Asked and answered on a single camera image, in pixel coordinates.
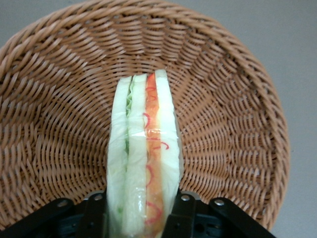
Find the screw hole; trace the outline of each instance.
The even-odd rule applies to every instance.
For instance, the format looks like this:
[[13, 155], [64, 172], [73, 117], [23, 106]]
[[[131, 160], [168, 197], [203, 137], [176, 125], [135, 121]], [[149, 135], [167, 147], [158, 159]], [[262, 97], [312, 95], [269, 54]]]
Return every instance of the screw hole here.
[[203, 224], [200, 224], [200, 223], [196, 224], [196, 225], [195, 225], [195, 231], [197, 231], [197, 232], [199, 232], [199, 233], [204, 232], [204, 231], [205, 231], [204, 225], [203, 225]]
[[87, 226], [87, 229], [91, 229], [92, 227], [94, 227], [94, 223], [93, 222], [90, 222], [89, 224], [88, 224], [88, 226]]
[[179, 229], [180, 228], [180, 223], [176, 223], [174, 226], [175, 229]]

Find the white background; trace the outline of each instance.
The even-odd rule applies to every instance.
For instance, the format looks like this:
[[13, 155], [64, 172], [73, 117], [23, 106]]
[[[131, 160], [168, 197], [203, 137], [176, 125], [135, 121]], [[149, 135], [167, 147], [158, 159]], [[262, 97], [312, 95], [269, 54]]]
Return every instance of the white background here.
[[[170, 0], [218, 20], [266, 67], [288, 121], [291, 173], [272, 233], [317, 237], [317, 1]], [[80, 0], [0, 0], [0, 47], [16, 32]]]

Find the red chili slice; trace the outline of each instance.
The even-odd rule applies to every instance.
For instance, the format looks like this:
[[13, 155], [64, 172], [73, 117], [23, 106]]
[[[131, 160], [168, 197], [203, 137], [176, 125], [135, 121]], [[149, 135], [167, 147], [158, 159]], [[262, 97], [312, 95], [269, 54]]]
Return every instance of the red chili slice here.
[[148, 169], [148, 171], [149, 171], [149, 173], [150, 173], [150, 179], [149, 179], [149, 181], [148, 181], [148, 183], [147, 183], [147, 185], [146, 185], [146, 188], [148, 188], [148, 185], [152, 182], [153, 171], [152, 171], [151, 166], [149, 166], [149, 165], [146, 165], [146, 168]]
[[149, 124], [151, 123], [151, 117], [149, 114], [147, 113], [143, 113], [144, 116], [147, 117], [148, 121], [147, 121], [147, 124], [145, 125], [145, 128], [147, 128], [149, 126]]
[[168, 149], [169, 149], [169, 145], [168, 145], [167, 143], [161, 142], [161, 144], [163, 144], [163, 145], [166, 146], [165, 150], [168, 150]]
[[147, 92], [156, 91], [156, 88], [155, 88], [155, 87], [147, 87], [147, 88], [145, 89], [145, 91], [147, 91]]
[[145, 221], [145, 224], [146, 225], [150, 225], [150, 224], [152, 224], [152, 223], [154, 223], [154, 222], [156, 222], [158, 219], [160, 219], [160, 217], [161, 217], [161, 215], [162, 215], [162, 210], [161, 209], [159, 209], [155, 204], [153, 204], [153, 203], [151, 203], [151, 202], [146, 202], [146, 205], [148, 206], [148, 208], [153, 208], [153, 209], [155, 209], [155, 211], [156, 211], [156, 215], [154, 216], [154, 217], [152, 217], [152, 218], [148, 218], [146, 221]]

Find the wicker basket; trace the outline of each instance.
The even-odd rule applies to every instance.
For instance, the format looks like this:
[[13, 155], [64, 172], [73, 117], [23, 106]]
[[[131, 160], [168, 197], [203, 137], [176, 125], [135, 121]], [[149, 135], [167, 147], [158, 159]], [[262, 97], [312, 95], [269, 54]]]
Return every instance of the wicker basket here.
[[215, 20], [159, 0], [54, 12], [0, 50], [0, 230], [106, 186], [121, 77], [166, 68], [183, 141], [182, 190], [233, 200], [271, 228], [289, 171], [286, 122], [259, 61]]

